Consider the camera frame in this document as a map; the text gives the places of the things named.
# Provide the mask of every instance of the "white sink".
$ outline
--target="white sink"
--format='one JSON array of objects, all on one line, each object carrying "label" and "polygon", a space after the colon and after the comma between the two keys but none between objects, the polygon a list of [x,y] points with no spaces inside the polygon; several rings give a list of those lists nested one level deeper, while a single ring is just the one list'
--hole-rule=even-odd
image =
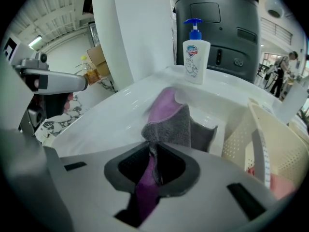
[{"label": "white sink", "polygon": [[272,95],[237,77],[207,70],[202,85],[185,81],[183,66],[171,66],[102,101],[64,130],[53,142],[60,157],[87,154],[144,141],[140,132],[152,103],[166,87],[177,88],[176,100],[187,103],[191,117],[213,128],[210,153],[220,156],[224,138],[241,121],[249,98],[271,109]]}]

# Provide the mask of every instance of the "ceiling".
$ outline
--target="ceiling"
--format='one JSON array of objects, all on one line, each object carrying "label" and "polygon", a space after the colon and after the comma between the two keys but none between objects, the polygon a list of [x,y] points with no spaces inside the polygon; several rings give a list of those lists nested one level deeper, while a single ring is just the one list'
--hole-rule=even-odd
[{"label": "ceiling", "polygon": [[48,50],[86,32],[91,13],[84,13],[85,0],[27,0],[8,27],[24,43],[41,35],[35,50]]},{"label": "ceiling", "polygon": [[263,47],[261,47],[261,52],[287,54],[282,48],[264,38],[261,39],[261,45],[263,45]]}]

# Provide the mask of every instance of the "machine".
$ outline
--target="machine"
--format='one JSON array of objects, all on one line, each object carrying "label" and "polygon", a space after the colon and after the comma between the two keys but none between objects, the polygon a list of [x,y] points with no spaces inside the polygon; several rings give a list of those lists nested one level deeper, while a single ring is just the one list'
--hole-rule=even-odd
[{"label": "machine", "polygon": [[183,22],[199,18],[202,39],[211,43],[208,69],[253,83],[260,54],[259,0],[175,0],[177,18],[177,64],[183,65],[183,42],[190,26]]},{"label": "machine", "polygon": [[[6,51],[11,63],[17,56],[15,51]],[[46,70],[46,57],[27,48],[19,55],[21,64],[14,64],[18,74],[26,78],[31,76],[27,73],[35,74],[39,80],[47,75],[51,80],[47,88],[33,90],[36,94],[84,88],[82,79],[71,75],[60,78],[67,77],[75,83],[74,88],[49,86],[57,74]],[[31,69],[19,67],[30,66],[26,65],[29,62],[37,65],[31,65]],[[6,64],[6,60],[1,63],[2,67],[10,67]],[[5,130],[1,125],[0,165],[24,207],[52,231],[226,231],[241,226],[252,231],[255,224],[249,222],[267,212],[272,214],[277,202],[263,183],[235,164],[185,146],[159,143],[158,170],[165,182],[159,186],[155,209],[142,221],[135,190],[147,167],[148,142],[60,158],[55,149],[42,146],[31,133],[23,132]]]},{"label": "machine", "polygon": [[36,52],[13,35],[5,44],[4,54],[34,93],[20,122],[20,129],[30,135],[34,135],[46,118],[63,114],[70,93],[85,90],[88,86],[83,76],[49,71],[47,55]]}]

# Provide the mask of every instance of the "railing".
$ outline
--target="railing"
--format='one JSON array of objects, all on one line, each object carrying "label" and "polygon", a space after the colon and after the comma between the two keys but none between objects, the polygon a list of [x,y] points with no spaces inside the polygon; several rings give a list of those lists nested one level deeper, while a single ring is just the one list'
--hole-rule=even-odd
[{"label": "railing", "polygon": [[268,33],[276,35],[279,39],[283,40],[289,45],[291,45],[292,43],[293,34],[285,30],[283,27],[280,27],[276,23],[268,21],[265,18],[261,18],[261,29]]}]

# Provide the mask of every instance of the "plastic basket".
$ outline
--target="plastic basket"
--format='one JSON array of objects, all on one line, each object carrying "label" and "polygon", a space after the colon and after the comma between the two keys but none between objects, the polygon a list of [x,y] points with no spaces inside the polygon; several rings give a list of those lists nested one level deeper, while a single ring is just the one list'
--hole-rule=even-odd
[{"label": "plastic basket", "polygon": [[269,172],[299,186],[309,166],[308,149],[302,140],[253,102],[249,102],[242,121],[225,141],[222,157],[245,171],[255,166],[255,176],[267,187]]},{"label": "plastic basket", "polygon": [[307,148],[309,148],[309,136],[307,131],[293,121],[289,122],[289,127],[300,137],[300,139],[304,142]]}]

